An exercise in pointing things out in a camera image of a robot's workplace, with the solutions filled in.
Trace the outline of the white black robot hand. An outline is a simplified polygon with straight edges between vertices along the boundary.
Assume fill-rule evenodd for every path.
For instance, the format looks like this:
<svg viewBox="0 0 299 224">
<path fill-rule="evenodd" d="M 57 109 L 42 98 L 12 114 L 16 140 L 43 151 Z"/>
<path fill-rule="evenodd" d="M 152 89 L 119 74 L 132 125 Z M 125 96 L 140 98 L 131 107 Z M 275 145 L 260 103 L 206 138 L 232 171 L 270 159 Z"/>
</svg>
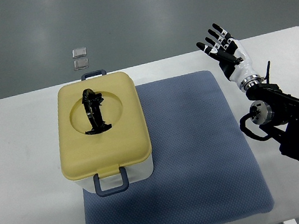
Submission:
<svg viewBox="0 0 299 224">
<path fill-rule="evenodd" d="M 212 24 L 208 33 L 211 36 L 205 38 L 207 43 L 198 42 L 196 46 L 219 62 L 219 67 L 229 81 L 235 82 L 244 93 L 263 81 L 263 77 L 253 69 L 253 62 L 239 40 L 217 24 Z"/>
</svg>

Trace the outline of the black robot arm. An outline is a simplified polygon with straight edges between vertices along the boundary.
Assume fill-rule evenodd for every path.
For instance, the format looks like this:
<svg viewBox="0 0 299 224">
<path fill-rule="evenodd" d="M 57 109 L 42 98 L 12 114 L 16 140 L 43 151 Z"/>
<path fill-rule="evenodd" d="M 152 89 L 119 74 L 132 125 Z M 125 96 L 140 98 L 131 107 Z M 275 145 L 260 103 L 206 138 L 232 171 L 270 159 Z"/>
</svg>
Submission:
<svg viewBox="0 0 299 224">
<path fill-rule="evenodd" d="M 299 161 L 299 98 L 283 93 L 268 76 L 249 76 L 241 89 L 252 101 L 240 119 L 241 131 L 258 141 L 276 140 L 282 155 Z"/>
</svg>

